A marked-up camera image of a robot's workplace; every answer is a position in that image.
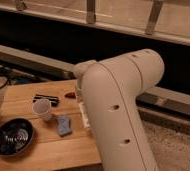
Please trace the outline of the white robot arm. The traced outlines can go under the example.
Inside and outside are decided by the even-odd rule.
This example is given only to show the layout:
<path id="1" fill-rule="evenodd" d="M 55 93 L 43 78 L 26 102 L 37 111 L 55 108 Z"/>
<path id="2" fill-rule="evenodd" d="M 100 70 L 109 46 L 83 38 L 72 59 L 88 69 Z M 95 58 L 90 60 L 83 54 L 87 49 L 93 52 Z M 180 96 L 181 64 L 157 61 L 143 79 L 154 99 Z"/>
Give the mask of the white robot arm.
<path id="1" fill-rule="evenodd" d="M 74 66 L 76 96 L 84 105 L 104 171 L 158 171 L 136 97 L 163 74 L 164 62 L 151 49 Z"/>

